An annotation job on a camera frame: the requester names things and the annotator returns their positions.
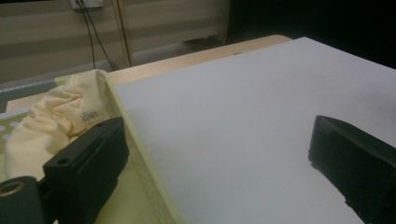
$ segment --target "cloth tag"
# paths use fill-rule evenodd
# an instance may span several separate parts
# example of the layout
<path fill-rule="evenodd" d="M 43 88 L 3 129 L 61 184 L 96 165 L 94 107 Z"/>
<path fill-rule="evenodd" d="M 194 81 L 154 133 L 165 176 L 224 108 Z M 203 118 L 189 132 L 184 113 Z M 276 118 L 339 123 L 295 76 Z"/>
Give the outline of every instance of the cloth tag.
<path fill-rule="evenodd" d="M 84 111 L 80 114 L 80 116 L 82 121 L 84 121 L 84 123 L 86 124 L 92 123 L 93 121 L 102 118 L 102 115 L 100 115 L 99 112 L 94 109 Z"/>

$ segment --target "white surface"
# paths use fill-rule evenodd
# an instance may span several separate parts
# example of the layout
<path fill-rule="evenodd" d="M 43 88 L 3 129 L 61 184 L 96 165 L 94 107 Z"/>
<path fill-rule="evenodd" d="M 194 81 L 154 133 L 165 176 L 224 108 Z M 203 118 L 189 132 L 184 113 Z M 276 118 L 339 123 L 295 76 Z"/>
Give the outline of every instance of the white surface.
<path fill-rule="evenodd" d="M 396 146 L 396 72 L 307 38 L 118 87 L 186 223 L 362 223 L 310 166 L 316 115 Z"/>

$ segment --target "plastic basket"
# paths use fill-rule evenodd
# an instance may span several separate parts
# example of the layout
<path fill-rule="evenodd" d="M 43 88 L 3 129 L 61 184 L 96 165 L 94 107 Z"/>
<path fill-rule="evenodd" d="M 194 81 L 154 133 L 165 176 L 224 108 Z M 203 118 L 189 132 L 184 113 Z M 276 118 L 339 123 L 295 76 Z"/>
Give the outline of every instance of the plastic basket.
<path fill-rule="evenodd" d="M 116 108 L 116 116 L 124 118 L 130 158 L 120 175 L 119 185 L 95 223 L 184 223 L 124 109 L 111 78 L 108 74 L 103 73 L 103 76 L 106 78 L 107 90 L 113 108 Z M 55 79 L 55 83 L 62 85 L 67 79 L 68 77 L 59 77 Z M 26 112 L 0 119 L 0 134 L 2 135 L 0 139 L 0 181 L 6 178 L 3 164 L 4 144 L 7 135 L 25 116 Z"/>

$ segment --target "cream cloth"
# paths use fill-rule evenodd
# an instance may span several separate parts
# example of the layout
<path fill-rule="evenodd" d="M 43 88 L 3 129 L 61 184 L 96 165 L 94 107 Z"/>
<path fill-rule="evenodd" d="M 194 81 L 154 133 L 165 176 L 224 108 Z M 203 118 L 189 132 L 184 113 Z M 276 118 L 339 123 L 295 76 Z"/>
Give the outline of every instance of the cream cloth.
<path fill-rule="evenodd" d="M 43 164 L 94 124 L 112 117 L 105 72 L 71 76 L 32 105 L 5 147 L 7 178 L 44 177 Z"/>

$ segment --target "power cable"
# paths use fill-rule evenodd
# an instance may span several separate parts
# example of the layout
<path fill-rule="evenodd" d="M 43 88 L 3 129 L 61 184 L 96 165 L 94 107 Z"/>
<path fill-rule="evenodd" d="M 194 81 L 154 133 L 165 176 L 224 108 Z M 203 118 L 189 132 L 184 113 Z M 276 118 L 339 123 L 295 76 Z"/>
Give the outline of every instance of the power cable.
<path fill-rule="evenodd" d="M 84 10 L 82 9 L 81 4 L 79 3 L 78 0 L 76 1 L 76 3 L 78 4 L 79 9 L 81 10 L 82 16 L 84 17 L 85 24 L 87 25 L 87 30 L 88 30 L 88 35 L 90 36 L 90 43 L 91 43 L 91 50 L 92 50 L 92 64 L 93 64 L 93 69 L 95 69 L 96 68 L 96 65 L 95 65 L 95 53 L 93 51 L 93 43 L 92 43 L 90 25 L 88 24 L 87 18 L 85 17 L 85 13 L 84 13 Z"/>
<path fill-rule="evenodd" d="M 100 41 L 99 35 L 98 35 L 97 31 L 96 31 L 96 27 L 95 27 L 95 25 L 93 24 L 93 21 L 92 21 L 92 18 L 91 18 L 91 16 L 90 16 L 90 13 L 88 12 L 87 8 L 85 7 L 84 1 L 83 1 L 83 0 L 78 0 L 78 1 L 82 4 L 83 9 L 84 9 L 85 12 L 87 13 L 88 19 L 90 20 L 91 25 L 92 25 L 92 28 L 93 28 L 93 30 L 94 30 L 94 32 L 95 32 L 96 39 L 98 40 L 99 45 L 100 45 L 100 47 L 102 48 L 102 51 L 103 51 L 103 53 L 104 53 L 105 56 L 106 56 L 106 59 L 107 59 L 107 61 L 108 61 L 108 64 L 110 64 L 110 66 L 111 66 L 111 68 L 113 69 L 113 71 L 116 71 L 116 68 L 114 67 L 114 65 L 113 65 L 113 64 L 110 62 L 110 60 L 108 59 L 107 53 L 106 53 L 106 51 L 105 51 L 105 48 L 103 47 L 102 42 Z"/>

